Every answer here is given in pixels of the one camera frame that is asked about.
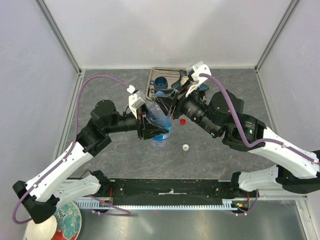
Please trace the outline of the blue bottle cap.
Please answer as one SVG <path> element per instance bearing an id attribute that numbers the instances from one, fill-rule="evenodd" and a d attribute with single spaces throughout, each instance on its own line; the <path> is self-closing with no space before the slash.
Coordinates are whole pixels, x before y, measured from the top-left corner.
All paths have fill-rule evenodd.
<path id="1" fill-rule="evenodd" d="M 163 91 L 157 91 L 156 93 L 155 93 L 155 95 L 164 95 L 165 93 L 163 92 Z"/>

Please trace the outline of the blue tinted plastic bottle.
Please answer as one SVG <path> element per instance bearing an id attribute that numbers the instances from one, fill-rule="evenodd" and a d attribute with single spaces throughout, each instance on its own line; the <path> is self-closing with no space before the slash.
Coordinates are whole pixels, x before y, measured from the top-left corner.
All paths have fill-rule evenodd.
<path id="1" fill-rule="evenodd" d="M 154 125 L 158 127 L 163 127 L 168 130 L 167 133 L 161 133 L 151 139 L 151 143 L 154 147 L 164 147 L 169 140 L 172 132 L 171 120 L 166 117 L 166 115 L 161 110 L 160 106 L 152 101 L 148 100 L 146 102 L 148 109 L 147 119 Z"/>

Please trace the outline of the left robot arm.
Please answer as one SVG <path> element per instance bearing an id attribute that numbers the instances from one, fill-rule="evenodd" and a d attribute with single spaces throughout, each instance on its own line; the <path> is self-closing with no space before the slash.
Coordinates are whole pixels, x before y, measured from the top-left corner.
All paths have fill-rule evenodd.
<path id="1" fill-rule="evenodd" d="M 110 133 L 137 131 L 139 139 L 149 140 L 170 132 L 168 124 L 149 121 L 148 113 L 147 106 L 142 104 L 137 114 L 120 115 L 111 100 L 99 101 L 87 125 L 60 157 L 34 178 L 27 182 L 19 180 L 12 186 L 18 204 L 24 206 L 34 223 L 40 224 L 65 203 L 88 195 L 107 196 L 112 183 L 100 170 L 71 184 L 62 186 L 62 183 L 111 143 Z"/>

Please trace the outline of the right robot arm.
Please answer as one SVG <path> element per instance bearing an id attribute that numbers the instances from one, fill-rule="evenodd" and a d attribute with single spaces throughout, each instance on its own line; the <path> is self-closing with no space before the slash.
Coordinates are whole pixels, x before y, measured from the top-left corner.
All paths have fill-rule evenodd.
<path id="1" fill-rule="evenodd" d="M 216 92 L 209 103 L 196 92 L 187 95 L 173 90 L 152 96 L 163 113 L 179 118 L 186 116 L 212 138 L 239 152 L 262 156 L 274 165 L 253 172 L 232 174 L 229 191 L 235 197 L 245 192 L 284 189 L 308 194 L 320 189 L 320 153 L 306 151 L 273 132 L 259 119 L 243 113 L 244 101 L 228 90 Z"/>

